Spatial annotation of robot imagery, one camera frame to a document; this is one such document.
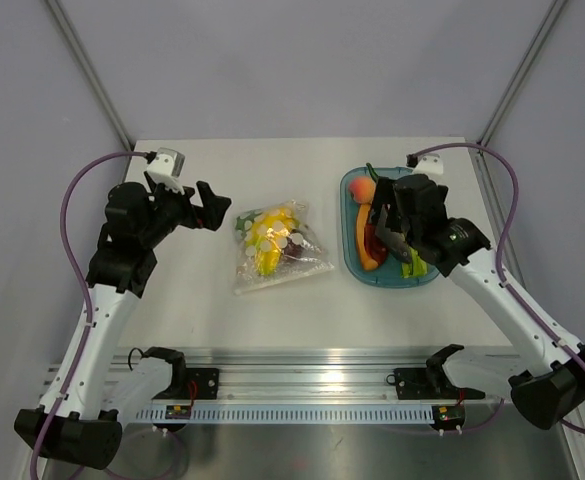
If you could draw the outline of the yellow banana bunch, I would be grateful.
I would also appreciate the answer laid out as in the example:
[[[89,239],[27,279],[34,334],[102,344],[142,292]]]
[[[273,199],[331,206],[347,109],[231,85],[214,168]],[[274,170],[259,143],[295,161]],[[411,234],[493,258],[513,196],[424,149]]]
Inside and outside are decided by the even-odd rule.
[[[258,275],[270,276],[276,272],[287,237],[298,225],[291,207],[283,205],[262,211],[251,229],[245,231],[245,253],[253,260]]]

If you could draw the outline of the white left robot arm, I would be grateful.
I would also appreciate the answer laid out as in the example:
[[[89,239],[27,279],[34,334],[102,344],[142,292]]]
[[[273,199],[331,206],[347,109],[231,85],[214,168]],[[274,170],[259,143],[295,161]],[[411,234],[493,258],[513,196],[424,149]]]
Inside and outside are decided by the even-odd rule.
[[[208,183],[171,189],[165,180],[124,182],[105,206],[97,250],[79,277],[84,307],[54,380],[39,405],[22,409],[16,433],[31,447],[30,474],[46,458],[104,470],[137,412],[155,398],[197,389],[182,352],[150,347],[111,393],[104,387],[123,329],[157,265],[155,248],[176,228],[216,231],[231,205]]]

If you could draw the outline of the red apple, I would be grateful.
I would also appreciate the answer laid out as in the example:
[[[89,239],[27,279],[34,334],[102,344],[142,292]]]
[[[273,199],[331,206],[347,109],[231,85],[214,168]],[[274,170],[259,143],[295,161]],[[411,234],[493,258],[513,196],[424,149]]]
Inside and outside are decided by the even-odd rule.
[[[283,249],[283,254],[287,258],[298,260],[307,256],[310,251],[311,245],[303,235],[290,235],[287,237],[287,244]]]

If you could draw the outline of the clear zip top bag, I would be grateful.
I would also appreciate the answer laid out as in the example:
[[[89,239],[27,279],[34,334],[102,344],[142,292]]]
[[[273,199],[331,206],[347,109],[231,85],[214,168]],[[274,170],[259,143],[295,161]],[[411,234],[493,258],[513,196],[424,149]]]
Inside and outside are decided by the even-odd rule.
[[[307,223],[309,204],[290,199],[243,211],[233,220],[237,242],[234,293],[330,272],[327,250]]]

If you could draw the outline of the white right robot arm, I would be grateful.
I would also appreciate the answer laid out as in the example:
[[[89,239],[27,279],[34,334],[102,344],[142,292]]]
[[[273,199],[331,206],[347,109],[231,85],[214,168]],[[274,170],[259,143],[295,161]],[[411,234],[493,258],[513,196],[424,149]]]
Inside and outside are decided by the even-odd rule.
[[[490,240],[474,223],[448,216],[447,194],[447,187],[424,174],[380,177],[372,223],[470,295],[520,355],[523,370],[509,375],[479,366],[461,374],[444,361],[426,371],[427,387],[438,396],[458,387],[508,396],[528,422],[548,430],[585,401],[585,343],[506,275]]]

